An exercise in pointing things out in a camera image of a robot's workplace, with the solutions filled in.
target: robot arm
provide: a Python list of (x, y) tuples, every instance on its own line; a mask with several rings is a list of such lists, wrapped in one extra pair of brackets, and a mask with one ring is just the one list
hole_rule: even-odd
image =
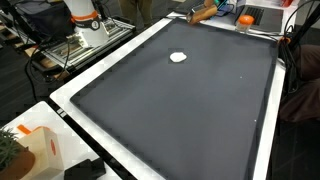
[(192, 10), (187, 15), (187, 21), (193, 25), (202, 20), (208, 19), (211, 16), (216, 15), (218, 12), (217, 6), (213, 3), (213, 0), (205, 0), (200, 8)]
[(97, 47), (109, 40), (109, 34), (100, 21), (91, 0), (64, 0), (74, 23), (75, 32), (80, 37), (82, 47)]

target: white table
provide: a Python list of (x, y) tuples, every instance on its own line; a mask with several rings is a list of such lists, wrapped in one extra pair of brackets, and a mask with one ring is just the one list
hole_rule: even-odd
[[(287, 21), (290, 14), (296, 9), (296, 7), (285, 8), (283, 24)], [(152, 180), (152, 179), (164, 179), (149, 166), (138, 159), (134, 154), (129, 152), (124, 146), (117, 142), (113, 137), (106, 133), (103, 129), (98, 127), (93, 121), (91, 121), (86, 115), (84, 115), (79, 109), (77, 109), (71, 102), (70, 98), (84, 86), (89, 84), (92, 80), (105, 72), (128, 53), (137, 48), (140, 44), (150, 38), (153, 34), (167, 25), (171, 20), (162, 19), (142, 34), (126, 43), (112, 54), (103, 58), (97, 64), (75, 77), (72, 81), (62, 86), (60, 89), (50, 95), (50, 98), (58, 104), (71, 118), (73, 118), (79, 125), (81, 125), (90, 135), (100, 143), (114, 158), (116, 158), (130, 173), (136, 178)], [(290, 21), (289, 25), (293, 25), (295, 16)], [(214, 20), (207, 20), (202, 22), (207, 25), (216, 26), (220, 28), (233, 30), (233, 19), (230, 16), (223, 18), (214, 18)], [(277, 63), (275, 69), (275, 75), (272, 82), (271, 92), (269, 96), (269, 103), (267, 107), (267, 114), (261, 134), (261, 143), (257, 155), (257, 163), (254, 171), (255, 180), (265, 179), (268, 162), (272, 147), (273, 135), (276, 125), (277, 112), (280, 103), (282, 85), (284, 82), (285, 69), (280, 63)]]
[[(62, 161), (65, 169), (68, 169), (85, 159), (95, 160), (99, 156), (74, 132), (60, 116), (45, 102), (39, 102), (31, 109), (27, 110), (13, 121), (8, 123), (6, 127), (13, 128), (17, 137), (23, 137), (16, 127), (24, 125), (28, 129), (33, 130), (38, 126), (49, 127), (58, 136), (59, 147), (61, 151)], [(105, 164), (106, 174), (101, 176), (99, 180), (120, 180), (121, 178)], [(61, 172), (53, 180), (63, 179), (64, 172)]]

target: potted plant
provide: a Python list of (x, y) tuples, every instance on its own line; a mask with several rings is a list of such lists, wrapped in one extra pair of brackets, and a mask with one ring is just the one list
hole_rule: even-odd
[(34, 165), (34, 154), (16, 139), (12, 129), (0, 129), (0, 179), (21, 179)]

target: cardboard box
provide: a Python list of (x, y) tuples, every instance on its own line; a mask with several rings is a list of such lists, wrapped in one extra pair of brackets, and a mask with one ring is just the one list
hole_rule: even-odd
[(35, 164), (23, 180), (51, 179), (64, 170), (57, 135), (39, 128), (29, 135), (18, 139), (24, 147), (35, 155)]

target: black table surface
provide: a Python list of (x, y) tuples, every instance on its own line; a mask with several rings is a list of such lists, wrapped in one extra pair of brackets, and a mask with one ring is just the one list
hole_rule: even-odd
[(167, 179), (250, 179), (275, 44), (174, 20), (71, 101)]

